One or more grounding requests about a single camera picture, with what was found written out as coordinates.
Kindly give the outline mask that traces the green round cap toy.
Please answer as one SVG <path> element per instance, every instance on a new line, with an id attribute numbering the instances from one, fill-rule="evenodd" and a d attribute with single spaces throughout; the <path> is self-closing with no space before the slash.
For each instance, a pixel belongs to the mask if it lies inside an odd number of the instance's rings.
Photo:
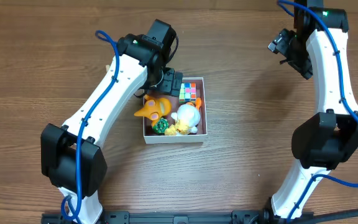
<path id="1" fill-rule="evenodd" d="M 165 130 L 170 126 L 165 118 L 160 118 L 153 126 L 153 131 L 156 134 L 165 134 Z"/>

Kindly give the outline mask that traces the white yellow plush chicken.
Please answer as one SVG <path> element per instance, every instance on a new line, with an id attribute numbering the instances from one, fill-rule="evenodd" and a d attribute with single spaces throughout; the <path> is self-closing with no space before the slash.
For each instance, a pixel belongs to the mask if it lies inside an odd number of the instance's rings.
<path id="1" fill-rule="evenodd" d="M 171 113 L 170 117 L 174 120 L 164 132 L 166 136 L 184 136 L 196 134 L 197 125 L 201 119 L 200 108 L 201 98 L 197 98 L 195 103 L 189 102 L 179 106 L 176 112 Z"/>

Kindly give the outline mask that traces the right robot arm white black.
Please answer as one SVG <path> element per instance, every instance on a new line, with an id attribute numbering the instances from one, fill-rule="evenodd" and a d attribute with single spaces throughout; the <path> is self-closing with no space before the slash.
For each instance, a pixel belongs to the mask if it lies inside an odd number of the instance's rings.
<path id="1" fill-rule="evenodd" d="M 358 210 L 321 216 L 303 213 L 306 201 L 331 171 L 358 148 L 358 104 L 352 92 L 347 62 L 349 23 L 343 9 L 322 1 L 279 1 L 293 6 L 292 30 L 282 30 L 269 43 L 275 54 L 303 78 L 312 79 L 314 115 L 291 138 L 294 162 L 283 184 L 259 214 L 260 223 L 318 223 L 358 217 Z"/>

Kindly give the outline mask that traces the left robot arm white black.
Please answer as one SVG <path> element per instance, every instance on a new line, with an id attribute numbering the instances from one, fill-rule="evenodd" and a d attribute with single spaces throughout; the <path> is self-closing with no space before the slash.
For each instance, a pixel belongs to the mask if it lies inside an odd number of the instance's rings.
<path id="1" fill-rule="evenodd" d="M 42 215 L 42 223 L 103 223 L 98 190 L 108 168 L 102 148 L 109 130 L 137 90 L 179 94 L 183 75 L 167 67 L 178 45 L 170 24 L 157 19 L 148 33 L 117 41 L 102 30 L 95 36 L 114 51 L 106 75 L 74 115 L 61 126 L 46 125 L 40 136 L 42 174 L 64 196 L 60 213 Z"/>

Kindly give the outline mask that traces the colourful puzzle cube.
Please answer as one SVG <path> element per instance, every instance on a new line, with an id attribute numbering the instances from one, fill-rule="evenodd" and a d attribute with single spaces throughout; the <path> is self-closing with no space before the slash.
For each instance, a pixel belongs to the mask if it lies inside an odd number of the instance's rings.
<path id="1" fill-rule="evenodd" d="M 180 94 L 179 94 L 179 102 L 194 103 L 196 99 L 197 99 L 196 83 L 182 83 L 180 88 Z"/>

